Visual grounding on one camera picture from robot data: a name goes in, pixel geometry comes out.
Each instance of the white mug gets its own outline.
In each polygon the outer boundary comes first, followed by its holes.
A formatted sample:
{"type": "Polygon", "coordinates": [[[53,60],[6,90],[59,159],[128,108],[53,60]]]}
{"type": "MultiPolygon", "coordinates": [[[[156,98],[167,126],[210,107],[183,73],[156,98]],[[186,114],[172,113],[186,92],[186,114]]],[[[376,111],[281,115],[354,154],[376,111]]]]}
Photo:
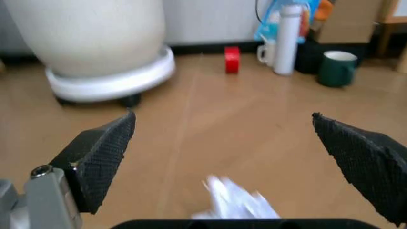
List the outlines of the white mug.
{"type": "Polygon", "coordinates": [[[257,58],[260,62],[272,67],[275,56],[275,41],[265,41],[264,45],[257,48],[257,58]]]}

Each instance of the wooden floor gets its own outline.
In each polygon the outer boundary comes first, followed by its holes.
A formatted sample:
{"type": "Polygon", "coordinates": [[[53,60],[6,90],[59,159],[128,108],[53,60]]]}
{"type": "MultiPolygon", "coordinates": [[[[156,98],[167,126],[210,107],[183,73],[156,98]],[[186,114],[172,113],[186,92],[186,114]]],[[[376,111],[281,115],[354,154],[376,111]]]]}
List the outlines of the wooden floor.
{"type": "MultiPolygon", "coordinates": [[[[244,55],[238,75],[221,55],[177,58],[177,74],[144,93],[134,135],[99,212],[84,228],[130,219],[189,218],[210,208],[201,181],[228,176],[263,194],[284,218],[351,218],[394,228],[343,178],[312,112],[383,132],[407,145],[407,75],[367,61],[352,86],[276,76],[244,55]]],[[[0,75],[0,177],[19,191],[81,130],[126,113],[114,102],[61,107],[39,64],[0,75]]]]}

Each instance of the white crumpled paper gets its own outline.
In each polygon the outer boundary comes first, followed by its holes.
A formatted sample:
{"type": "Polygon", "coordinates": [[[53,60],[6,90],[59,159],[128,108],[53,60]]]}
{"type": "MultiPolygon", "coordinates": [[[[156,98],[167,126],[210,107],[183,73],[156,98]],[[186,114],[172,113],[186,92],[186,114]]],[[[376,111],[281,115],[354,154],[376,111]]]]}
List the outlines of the white crumpled paper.
{"type": "Polygon", "coordinates": [[[209,176],[205,186],[212,197],[212,210],[192,215],[193,219],[279,219],[267,200],[246,190],[228,178],[209,176]]]}

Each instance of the white planter pot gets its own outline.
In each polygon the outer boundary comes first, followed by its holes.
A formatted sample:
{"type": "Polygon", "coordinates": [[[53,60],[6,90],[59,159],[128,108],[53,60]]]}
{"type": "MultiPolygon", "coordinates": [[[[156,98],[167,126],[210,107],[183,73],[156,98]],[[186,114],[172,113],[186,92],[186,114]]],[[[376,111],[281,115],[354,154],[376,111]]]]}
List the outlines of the white planter pot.
{"type": "Polygon", "coordinates": [[[53,71],[87,77],[151,62],[162,45],[161,0],[5,0],[25,42],[53,71]]]}

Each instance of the red tape roll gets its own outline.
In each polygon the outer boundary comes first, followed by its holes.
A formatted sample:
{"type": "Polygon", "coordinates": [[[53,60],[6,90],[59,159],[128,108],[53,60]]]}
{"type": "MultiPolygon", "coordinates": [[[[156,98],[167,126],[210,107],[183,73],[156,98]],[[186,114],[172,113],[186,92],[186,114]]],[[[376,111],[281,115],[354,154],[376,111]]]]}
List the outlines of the red tape roll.
{"type": "Polygon", "coordinates": [[[225,47],[224,60],[226,73],[238,73],[240,64],[240,50],[237,46],[225,47]]]}

